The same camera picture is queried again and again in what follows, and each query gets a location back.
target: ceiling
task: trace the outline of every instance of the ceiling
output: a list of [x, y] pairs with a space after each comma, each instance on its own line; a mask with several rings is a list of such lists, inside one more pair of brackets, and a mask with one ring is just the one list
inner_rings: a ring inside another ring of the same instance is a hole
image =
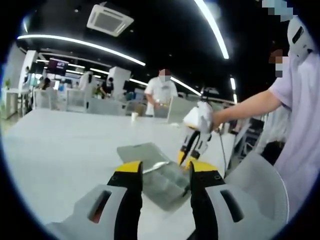
[[[233, 76], [241, 101], [267, 89], [275, 80], [275, 67], [268, 59], [273, 41], [288, 48], [288, 22], [280, 22], [278, 16], [269, 15], [256, 0], [214, 2], [220, 7], [220, 18], [216, 22], [229, 59], [223, 58], [214, 33], [194, 0], [109, 0], [108, 3], [125, 10], [134, 19], [119, 37], [86, 28], [92, 7], [101, 3], [97, 0], [48, 0], [29, 16], [28, 34], [56, 35], [94, 43], [138, 59], [146, 63], [145, 66], [66, 41], [22, 39], [17, 43], [24, 49], [77, 56], [126, 68], [132, 71], [134, 79], [146, 83], [158, 70], [168, 68], [175, 78], [190, 87], [198, 91], [203, 85], [216, 88], [219, 98], [226, 100], [233, 99], [230, 84], [230, 76]], [[94, 63], [70, 62], [108, 70]], [[178, 90], [186, 91], [181, 86]]]

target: cup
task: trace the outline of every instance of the cup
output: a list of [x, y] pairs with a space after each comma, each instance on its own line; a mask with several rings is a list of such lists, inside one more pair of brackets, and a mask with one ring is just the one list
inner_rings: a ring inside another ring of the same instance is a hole
[[229, 128], [230, 128], [230, 123], [226, 122], [224, 124], [223, 134], [227, 134], [229, 132]]
[[137, 119], [138, 115], [139, 114], [137, 112], [131, 113], [131, 121], [134, 122]]

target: black cable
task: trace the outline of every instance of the black cable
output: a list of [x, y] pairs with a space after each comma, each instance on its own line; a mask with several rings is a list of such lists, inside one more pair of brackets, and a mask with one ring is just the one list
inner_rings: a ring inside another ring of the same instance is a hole
[[224, 176], [226, 176], [226, 172], [227, 172], [227, 160], [226, 160], [226, 154], [225, 154], [225, 148], [224, 148], [224, 144], [222, 142], [222, 135], [220, 132], [220, 129], [218, 130], [218, 134], [220, 137], [220, 142], [221, 142], [221, 147], [222, 147], [222, 153], [223, 153], [223, 159], [224, 159]]

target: face mask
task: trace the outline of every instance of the face mask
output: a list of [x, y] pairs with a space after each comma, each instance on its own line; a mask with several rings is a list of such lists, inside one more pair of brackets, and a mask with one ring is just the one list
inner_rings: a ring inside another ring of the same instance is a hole
[[163, 82], [163, 83], [168, 82], [168, 81], [171, 80], [171, 76], [170, 75], [160, 75], [159, 78], [160, 78], [160, 81]]
[[276, 71], [282, 71], [282, 63], [276, 63], [275, 64], [275, 70]]

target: hand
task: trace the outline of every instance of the hand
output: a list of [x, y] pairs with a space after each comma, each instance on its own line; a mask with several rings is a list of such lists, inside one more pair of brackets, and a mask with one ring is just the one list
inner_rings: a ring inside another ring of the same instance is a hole
[[215, 132], [219, 132], [219, 126], [225, 122], [223, 112], [222, 111], [214, 112], [212, 120], [213, 120], [212, 130]]
[[154, 106], [154, 108], [155, 108], [155, 109], [157, 109], [157, 108], [159, 108], [159, 107], [160, 107], [160, 103], [155, 102], [153, 106]]

